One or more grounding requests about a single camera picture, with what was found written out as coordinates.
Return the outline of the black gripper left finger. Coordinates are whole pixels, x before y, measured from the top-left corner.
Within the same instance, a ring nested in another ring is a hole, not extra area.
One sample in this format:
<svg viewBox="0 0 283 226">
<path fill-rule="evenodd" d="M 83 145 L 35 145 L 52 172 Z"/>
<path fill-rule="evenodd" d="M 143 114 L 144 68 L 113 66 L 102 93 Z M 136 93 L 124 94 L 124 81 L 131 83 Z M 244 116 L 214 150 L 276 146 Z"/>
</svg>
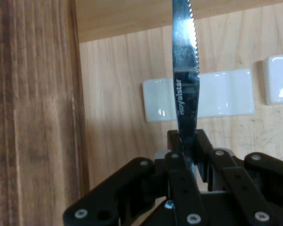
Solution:
<svg viewBox="0 0 283 226">
<path fill-rule="evenodd" d="M 157 198 L 172 200 L 171 224 L 204 226 L 207 215 L 187 158 L 176 150 L 165 158 L 134 158 L 63 213 L 66 226 L 129 226 Z"/>
</svg>

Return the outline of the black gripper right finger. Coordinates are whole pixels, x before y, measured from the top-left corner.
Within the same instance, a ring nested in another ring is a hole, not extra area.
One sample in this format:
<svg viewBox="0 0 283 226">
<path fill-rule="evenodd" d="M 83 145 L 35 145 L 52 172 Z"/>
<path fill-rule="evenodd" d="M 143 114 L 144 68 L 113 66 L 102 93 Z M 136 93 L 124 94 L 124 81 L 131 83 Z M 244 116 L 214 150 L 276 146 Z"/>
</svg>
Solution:
<svg viewBox="0 0 283 226">
<path fill-rule="evenodd" d="M 283 161 L 264 153 L 250 153 L 243 160 L 222 148 L 213 148 L 204 130 L 196 132 L 196 164 L 218 207 L 211 223 L 239 226 L 283 226 Z"/>
</svg>

